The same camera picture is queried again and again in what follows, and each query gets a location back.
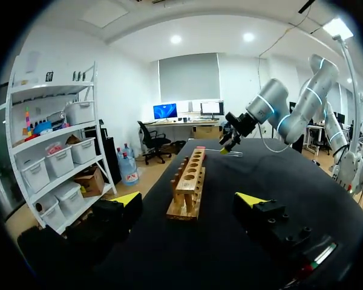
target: ceiling light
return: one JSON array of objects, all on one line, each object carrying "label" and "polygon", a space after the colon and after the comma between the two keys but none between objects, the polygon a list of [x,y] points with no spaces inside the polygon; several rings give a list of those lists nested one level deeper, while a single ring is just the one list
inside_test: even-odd
[{"label": "ceiling light", "polygon": [[251,42],[251,41],[253,41],[254,40],[254,34],[252,34],[252,33],[245,33],[243,35],[243,40],[245,42]]},{"label": "ceiling light", "polygon": [[173,44],[179,44],[182,42],[182,38],[179,35],[173,35],[173,37],[171,37],[171,42]]},{"label": "ceiling light", "polygon": [[340,18],[332,19],[330,22],[325,24],[325,26],[323,26],[323,29],[332,37],[340,35],[342,39],[347,39],[353,36],[351,30]]}]

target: computer monitor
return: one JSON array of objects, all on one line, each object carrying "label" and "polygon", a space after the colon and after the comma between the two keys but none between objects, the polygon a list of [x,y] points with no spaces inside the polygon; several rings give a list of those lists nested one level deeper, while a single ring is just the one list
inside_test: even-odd
[{"label": "computer monitor", "polygon": [[337,112],[333,112],[335,114],[335,117],[338,121],[338,123],[344,124],[345,122],[345,115],[337,113]]},{"label": "computer monitor", "polygon": [[200,103],[200,115],[224,115],[222,101],[206,101]]},{"label": "computer monitor", "polygon": [[295,106],[296,106],[296,103],[295,103],[295,102],[293,102],[293,101],[290,101],[290,102],[289,102],[289,112],[290,112],[290,113],[292,113],[292,112],[293,112],[293,110],[294,110]]},{"label": "computer monitor", "polygon": [[345,122],[345,115],[338,113],[337,119],[338,119],[338,122],[339,123],[344,124],[344,122]]},{"label": "computer monitor", "polygon": [[153,106],[155,119],[177,118],[176,104]]}]

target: white shelving unit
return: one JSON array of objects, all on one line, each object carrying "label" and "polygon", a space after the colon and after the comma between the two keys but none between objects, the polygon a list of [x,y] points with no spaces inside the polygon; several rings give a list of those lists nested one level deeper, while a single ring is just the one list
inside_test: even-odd
[{"label": "white shelving unit", "polygon": [[[41,218],[39,213],[35,209],[35,203],[43,196],[51,192],[57,186],[72,178],[75,174],[79,173],[80,171],[86,169],[93,164],[98,164],[100,170],[108,177],[110,184],[105,183],[103,192],[99,196],[93,196],[90,198],[85,198],[84,205],[80,208],[78,212],[73,214],[71,217],[67,218],[65,223],[57,229],[59,234],[62,234],[66,227],[71,225],[77,218],[79,218],[85,211],[87,211],[101,196],[103,196],[107,191],[113,190],[113,193],[117,195],[117,190],[113,184],[113,179],[110,174],[110,170],[108,167],[108,163],[105,158],[105,151],[103,149],[102,138],[100,133],[100,124],[99,118],[97,113],[97,64],[94,62],[93,66],[86,70],[86,74],[88,76],[92,76],[90,82],[75,82],[68,80],[66,83],[57,83],[57,82],[47,82],[47,83],[38,83],[38,84],[30,84],[30,85],[20,85],[20,86],[13,86],[15,83],[16,77],[16,70],[17,70],[17,63],[19,63],[19,57],[15,59],[15,63],[12,68],[12,72],[10,75],[10,81],[7,91],[7,99],[5,102],[5,133],[7,136],[7,146],[8,146],[8,153],[10,156],[12,169],[15,174],[16,181],[18,182],[19,188],[23,194],[23,197],[28,204],[30,210],[34,214],[35,218],[38,220],[42,227],[46,226],[46,223]],[[52,133],[42,135],[31,139],[27,142],[23,142],[14,146],[14,143],[17,143],[16,138],[14,138],[15,130],[19,130],[20,127],[26,127],[25,124],[25,111],[23,111],[24,115],[24,123],[19,121],[19,116],[21,112],[19,110],[24,110],[24,104],[27,104],[30,108],[33,108],[33,104],[37,103],[38,107],[43,102],[58,102],[61,98],[70,98],[72,96],[73,100],[81,100],[80,93],[85,93],[85,100],[88,100],[88,96],[92,95],[94,100],[94,116],[95,120],[83,124],[78,124],[75,126],[70,126],[64,129],[56,130]],[[19,171],[19,167],[21,166],[22,156],[31,156],[33,152],[40,152],[40,148],[49,141],[54,142],[55,140],[59,139],[60,137],[66,138],[66,134],[72,134],[75,132],[81,133],[83,129],[86,127],[96,127],[97,132],[97,141],[99,144],[101,154],[96,156],[94,159],[88,161],[85,164],[76,164],[74,163],[74,169],[69,171],[68,173],[64,174],[61,177],[54,178],[50,175],[50,183],[48,183],[45,187],[40,189],[36,193],[29,193],[28,187],[25,186],[25,182]],[[103,161],[103,165],[105,169],[103,169],[99,165],[99,161]]]}]

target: wooden test tube rack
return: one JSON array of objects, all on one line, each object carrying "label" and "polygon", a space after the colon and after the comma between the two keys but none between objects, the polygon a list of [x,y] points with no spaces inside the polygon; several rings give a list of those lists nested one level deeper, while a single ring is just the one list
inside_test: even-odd
[{"label": "wooden test tube rack", "polygon": [[195,149],[191,158],[186,157],[171,180],[173,199],[167,218],[183,221],[197,220],[206,169],[202,167],[204,149]]}]

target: bottle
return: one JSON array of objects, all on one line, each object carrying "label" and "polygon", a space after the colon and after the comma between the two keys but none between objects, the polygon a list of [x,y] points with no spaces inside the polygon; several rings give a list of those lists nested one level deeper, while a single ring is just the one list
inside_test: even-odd
[{"label": "bottle", "polygon": [[133,157],[128,156],[126,152],[122,153],[122,156],[123,158],[119,161],[122,182],[125,185],[134,185],[139,183],[136,161]]},{"label": "bottle", "polygon": [[122,149],[122,152],[126,152],[128,154],[128,156],[133,157],[134,158],[134,152],[132,148],[128,147],[128,143],[124,144],[125,148]]},{"label": "bottle", "polygon": [[121,148],[117,147],[117,160],[118,160],[118,162],[120,162],[121,159],[123,159]]}]

